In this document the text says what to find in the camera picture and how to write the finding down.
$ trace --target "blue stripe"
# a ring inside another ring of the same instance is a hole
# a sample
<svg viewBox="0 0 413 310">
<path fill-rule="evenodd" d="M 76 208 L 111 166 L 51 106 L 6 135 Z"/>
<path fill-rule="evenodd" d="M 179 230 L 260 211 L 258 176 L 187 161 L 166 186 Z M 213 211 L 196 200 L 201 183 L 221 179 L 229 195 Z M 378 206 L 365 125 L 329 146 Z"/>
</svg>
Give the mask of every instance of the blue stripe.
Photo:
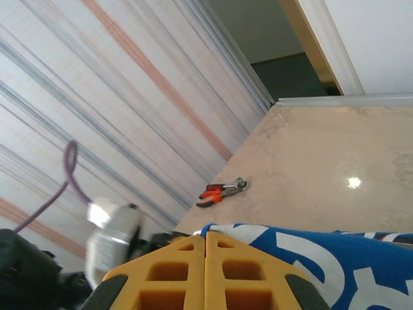
<svg viewBox="0 0 413 310">
<path fill-rule="evenodd" d="M 63 92 L 51 79 L 45 76 L 41 71 L 31 65 L 25 58 L 15 51 L 10 45 L 3 40 L 0 41 L 0 50 L 9 57 L 16 65 L 32 77 L 39 85 L 47 90 L 53 97 L 61 102 L 68 110 L 74 113 L 79 119 L 82 119 L 86 124 L 92 127 L 102 138 L 117 149 L 130 163 L 134 164 L 139 170 L 144 172 L 153 182 L 158 184 L 166 193 L 168 193 L 175 201 L 180 203 L 184 208 L 189 209 L 192 202 L 185 199 L 177 193 L 169 184 L 163 181 L 150 167 L 143 163 L 139 158 L 122 143 L 118 142 L 117 138 L 111 135 L 104 127 L 102 127 L 84 108 L 77 104 L 68 94 Z"/>
<path fill-rule="evenodd" d="M 197 14 L 197 12 L 192 8 L 192 5 L 198 6 L 197 1 L 191 1 L 191 0 L 189 0 L 189 1 L 190 1 L 190 3 L 188 2 L 188 0 L 183 1 L 184 4 L 185 4 L 186 9 L 191 13 L 192 18 L 194 18 L 197 21 L 198 25 L 201 26 L 201 28 L 205 31 L 205 34 L 210 38 L 210 40 L 212 42 L 217 41 L 218 43 L 220 43 L 218 45 L 215 44 L 215 47 L 221 53 L 221 55 L 223 56 L 224 59 L 229 60 L 229 61 L 227 61 L 227 65 L 231 68 L 232 73 L 234 73 L 234 75 L 238 78 L 239 82 L 244 86 L 244 88 L 248 90 L 248 92 L 249 92 L 249 94 L 251 95 L 252 98 L 260 98 L 261 99 L 261 96 L 257 92 L 257 90 L 254 87 L 252 87 L 252 85 L 249 85 L 249 84 L 247 84 L 243 81 L 243 76 L 241 76 L 241 74 L 239 73 L 239 67 L 235 66 L 235 64 L 234 64 L 234 63 L 237 63 L 237 61 L 232 56 L 231 51 L 228 50 L 227 45 L 224 42 L 222 42 L 221 36 L 219 34 L 217 34 L 217 32 L 214 30 L 213 27 L 210 26 L 210 23 L 205 22 L 205 17 L 203 16 L 203 14 Z M 186 20 L 188 21 L 188 24 L 191 25 L 191 27 L 196 32 L 196 29 L 192 26 L 191 22 L 188 19 L 186 19 Z M 205 41 L 202 39 L 202 37 L 199 36 L 199 38 L 204 42 L 205 46 L 208 47 L 208 44 L 205 43 Z M 264 113 L 266 113 L 268 111 L 267 104 L 265 102 L 263 102 L 262 100 L 254 100 L 254 102 L 256 103 L 256 105 L 260 108 L 261 112 L 263 113 L 262 115 L 257 114 L 257 116 L 262 117 L 264 115 Z"/>
<path fill-rule="evenodd" d="M 137 10 L 135 10 L 132 6 L 129 6 L 133 12 L 139 15 L 141 19 L 149 18 L 152 19 L 155 22 L 155 25 L 147 25 L 145 28 L 146 30 L 151 34 L 151 36 L 154 38 L 157 44 L 159 44 L 164 52 L 169 56 L 170 59 L 174 60 L 174 63 L 181 69 L 182 73 L 188 78 L 188 81 L 191 82 L 192 86 L 197 88 L 200 93 L 202 93 L 203 97 L 209 102 L 207 95 L 203 90 L 198 86 L 199 84 L 194 82 L 194 75 L 193 73 L 188 73 L 186 70 L 182 67 L 181 63 L 182 60 L 185 60 L 185 62 L 190 66 L 190 68 L 195 72 L 195 75 L 201 80 L 201 84 L 206 85 L 207 89 L 214 95 L 215 97 L 215 102 L 213 109 L 219 110 L 220 113 L 219 115 L 224 115 L 228 118 L 229 122 L 227 122 L 228 125 L 233 125 L 238 132 L 242 136 L 242 140 L 239 142 L 242 143 L 243 140 L 245 140 L 249 136 L 249 131 L 247 128 L 240 122 L 240 120 L 236 117 L 234 112 L 230 109 L 230 107 L 227 105 L 227 103 L 223 100 L 223 98 L 218 94 L 216 89 L 212 87 L 211 83 L 205 78 L 205 76 L 202 74 L 202 72 L 198 69 L 198 67 L 195 65 L 195 63 L 190 59 L 189 55 L 183 50 L 182 46 L 179 45 L 179 43 L 175 40 L 175 38 L 172 36 L 168 28 L 164 25 L 162 20 L 160 20 L 154 13 L 154 11 L 145 3 L 145 2 L 140 2 L 139 3 L 140 7 L 144 11 L 144 15 L 141 15 Z M 158 33 L 164 33 L 164 35 L 168 38 L 168 43 L 172 43 L 174 48 L 176 48 L 180 54 L 179 57 L 176 57 L 173 53 L 171 53 L 171 50 L 173 50 L 170 47 L 170 44 L 165 44 L 164 38 L 160 38 Z"/>
<path fill-rule="evenodd" d="M 27 126 L 29 129 L 31 129 L 34 133 L 38 134 L 39 136 L 41 136 L 44 140 L 46 140 L 47 142 L 49 142 L 51 145 L 53 145 L 53 147 L 57 148 L 61 154 L 64 153 L 65 149 L 63 147 L 60 147 L 58 144 L 54 143 L 52 140 L 50 140 L 49 138 L 47 138 L 46 136 L 40 134 L 40 132 L 38 130 L 36 130 L 33 126 L 31 126 L 31 124 L 29 124 L 27 121 L 25 121 L 23 118 L 21 118 L 20 116 L 18 116 L 16 113 L 14 113 L 13 111 L 11 111 L 7 106 L 3 105 L 0 103 L 0 107 L 3 107 L 7 112 L 9 112 L 11 115 L 13 115 L 13 117 L 15 117 L 16 119 L 18 119 L 18 121 L 20 121 L 21 123 L 25 124 L 25 126 Z M 18 156 L 16 153 L 12 152 L 10 149 L 4 147 L 3 145 L 0 145 L 0 152 L 3 153 L 6 157 L 9 157 L 13 160 L 13 162 L 17 162 L 18 164 L 20 164 L 21 166 L 24 166 L 25 169 L 27 169 L 29 172 L 31 172 L 34 176 L 36 177 L 43 177 L 44 181 L 42 182 L 43 185 L 46 185 L 46 183 L 51 183 L 51 186 L 47 187 L 51 190 L 51 191 L 56 191 L 58 190 L 58 188 L 60 187 L 61 183 L 55 181 L 54 179 L 52 179 L 51 177 L 49 177 L 47 174 L 45 174 L 43 171 L 39 170 L 38 168 L 36 168 L 35 166 L 33 166 L 31 163 L 29 163 L 28 161 L 26 161 L 24 158 Z M 77 162 L 77 165 L 80 166 L 82 169 L 84 169 L 85 171 L 87 171 L 88 173 L 90 173 L 93 177 L 95 177 L 97 180 L 99 180 L 102 184 L 105 184 L 108 188 L 110 188 L 111 191 L 113 191 L 114 193 L 116 193 L 119 196 L 122 196 L 122 194 L 120 194 L 118 191 L 116 191 L 115 189 L 111 188 L 111 185 L 108 184 L 107 181 L 105 181 L 104 179 L 102 179 L 100 176 L 98 176 L 96 173 L 94 173 L 91 169 L 89 169 L 86 165 L 82 164 L 81 162 Z M 73 204 L 79 205 L 79 200 L 77 199 L 77 196 L 75 195 L 74 192 L 72 191 L 65 191 L 62 194 L 62 198 L 65 198 L 67 200 L 70 200 Z M 163 223 L 161 223 L 158 219 L 154 218 L 152 215 L 150 215 L 149 213 L 147 213 L 145 210 L 142 210 L 142 212 L 145 214 L 145 216 L 148 216 L 151 220 L 153 220 L 155 223 L 157 223 L 159 226 L 161 227 L 165 227 L 165 225 Z"/>
<path fill-rule="evenodd" d="M 152 108 L 152 104 L 149 103 L 146 98 L 144 98 L 136 90 L 136 88 L 120 73 L 120 71 L 118 71 L 110 63 L 110 61 L 102 55 L 102 53 L 94 48 L 88 41 L 80 37 L 80 41 L 86 44 L 94 55 L 93 57 L 89 56 L 88 52 L 68 32 L 61 29 L 58 24 L 51 23 L 50 20 L 30 6 L 28 2 L 23 2 L 27 8 L 32 11 L 32 13 L 36 15 L 36 17 L 38 17 L 45 26 L 47 26 L 49 31 L 55 34 L 55 36 L 58 37 L 59 40 L 62 41 L 62 43 L 64 43 L 79 58 L 79 60 L 81 60 L 127 107 L 129 107 L 133 113 L 140 117 L 159 137 L 161 137 L 161 139 L 200 177 L 202 177 L 205 182 L 212 180 L 217 171 L 214 171 L 214 168 L 209 167 L 209 164 L 201 156 L 194 156 L 191 154 L 196 154 L 194 148 L 181 136 L 179 136 L 173 127 L 162 119 L 159 113 Z M 96 58 L 102 60 L 102 63 L 99 64 L 95 60 Z M 104 67 L 108 68 L 108 72 L 104 72 Z M 139 107 L 125 97 L 119 87 L 117 87 L 112 81 L 115 77 L 120 79 L 123 86 L 132 93 L 139 104 L 151 111 L 154 120 L 151 120 L 150 117 L 148 117 L 148 113 L 145 114 Z"/>
<path fill-rule="evenodd" d="M 17 94 L 14 90 L 0 81 L 0 91 L 7 97 L 12 103 L 19 107 L 23 112 L 25 112 L 30 118 L 32 118 L 36 123 L 45 128 L 49 133 L 57 137 L 63 144 L 67 144 L 73 139 L 68 132 L 63 130 L 56 122 L 52 121 L 50 118 L 45 116 L 42 112 L 35 109 L 29 104 L 24 98 Z M 157 203 L 152 201 L 146 194 L 140 191 L 138 188 L 134 187 L 128 180 L 126 180 L 122 175 L 118 174 L 114 169 L 107 165 L 104 161 L 98 158 L 95 154 L 90 152 L 86 147 L 79 144 L 79 155 L 82 156 L 86 161 L 88 161 L 95 168 L 102 171 L 109 178 L 113 179 L 118 184 L 122 185 L 128 189 L 133 195 L 136 195 L 147 207 L 152 209 L 154 212 L 159 214 L 164 218 L 168 224 L 175 226 L 178 223 L 178 219 L 173 217 L 171 214 L 166 212 Z"/>
</svg>

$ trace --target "blue fabric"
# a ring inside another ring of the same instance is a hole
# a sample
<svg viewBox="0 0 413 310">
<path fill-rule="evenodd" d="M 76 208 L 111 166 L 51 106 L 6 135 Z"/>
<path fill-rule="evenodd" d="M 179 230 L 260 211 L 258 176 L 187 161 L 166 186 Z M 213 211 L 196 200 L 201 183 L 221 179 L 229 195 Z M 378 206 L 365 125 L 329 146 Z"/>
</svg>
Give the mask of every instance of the blue fabric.
<svg viewBox="0 0 413 310">
<path fill-rule="evenodd" d="M 207 225 L 308 274 L 332 309 L 413 309 L 413 251 L 391 242 L 413 234 L 310 232 L 260 225 Z"/>
</svg>

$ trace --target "pliers jaw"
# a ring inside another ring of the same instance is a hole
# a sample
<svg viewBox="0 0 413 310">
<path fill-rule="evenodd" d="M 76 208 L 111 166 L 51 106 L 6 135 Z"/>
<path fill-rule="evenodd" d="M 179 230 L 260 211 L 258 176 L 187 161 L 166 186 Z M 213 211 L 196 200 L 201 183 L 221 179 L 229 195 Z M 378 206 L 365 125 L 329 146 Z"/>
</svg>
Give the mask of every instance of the pliers jaw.
<svg viewBox="0 0 413 310">
<path fill-rule="evenodd" d="M 250 184 L 242 178 L 237 178 L 231 184 L 208 184 L 205 192 L 199 195 L 199 199 L 211 197 L 207 201 L 197 203 L 197 207 L 207 208 L 215 203 L 221 202 L 225 197 L 235 195 L 238 192 L 246 191 L 250 188 Z"/>
</svg>

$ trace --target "black object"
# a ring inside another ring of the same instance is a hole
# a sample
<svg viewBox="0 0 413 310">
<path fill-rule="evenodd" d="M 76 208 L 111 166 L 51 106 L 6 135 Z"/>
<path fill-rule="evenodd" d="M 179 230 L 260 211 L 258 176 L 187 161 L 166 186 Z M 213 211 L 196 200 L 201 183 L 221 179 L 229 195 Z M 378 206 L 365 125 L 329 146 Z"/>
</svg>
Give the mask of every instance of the black object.
<svg viewBox="0 0 413 310">
<path fill-rule="evenodd" d="M 338 87 L 335 85 L 325 86 L 324 89 L 329 96 L 341 96 Z"/>
<path fill-rule="evenodd" d="M 119 274 L 103 281 L 96 287 L 81 310 L 109 310 L 127 280 L 128 276 Z"/>
<path fill-rule="evenodd" d="M 311 282 L 294 274 L 286 275 L 285 279 L 302 310 L 330 310 Z"/>
<path fill-rule="evenodd" d="M 54 255 L 10 229 L 0 230 L 0 309 L 67 310 L 92 292 L 83 273 L 62 274 Z"/>
<path fill-rule="evenodd" d="M 151 253 L 156 251 L 162 247 L 166 247 L 168 244 L 173 243 L 176 238 L 179 237 L 189 237 L 189 234 L 184 234 L 183 232 L 173 231 L 170 234 L 167 233 L 159 233 L 153 234 L 149 241 L 145 244 L 145 246 L 139 251 L 139 256 L 134 255 L 134 258 L 143 256 L 145 254 Z"/>
</svg>

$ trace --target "wall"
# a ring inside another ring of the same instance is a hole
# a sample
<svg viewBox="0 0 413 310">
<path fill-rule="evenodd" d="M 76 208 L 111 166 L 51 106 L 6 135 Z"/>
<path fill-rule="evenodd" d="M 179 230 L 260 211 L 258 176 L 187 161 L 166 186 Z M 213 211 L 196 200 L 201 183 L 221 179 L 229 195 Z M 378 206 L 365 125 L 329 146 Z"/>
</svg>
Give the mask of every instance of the wall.
<svg viewBox="0 0 413 310">
<path fill-rule="evenodd" d="M 250 63 L 303 52 L 277 0 L 208 0 Z"/>
<path fill-rule="evenodd" d="M 412 92 L 413 3 L 296 1 L 344 95 Z"/>
<path fill-rule="evenodd" d="M 325 2 L 364 92 L 412 92 L 413 2 Z"/>
<path fill-rule="evenodd" d="M 75 139 L 91 198 L 140 205 L 145 236 L 171 229 L 265 114 L 186 0 L 1 7 L 2 227 L 55 193 Z M 93 228 L 66 191 L 22 234 L 73 270 Z"/>
</svg>

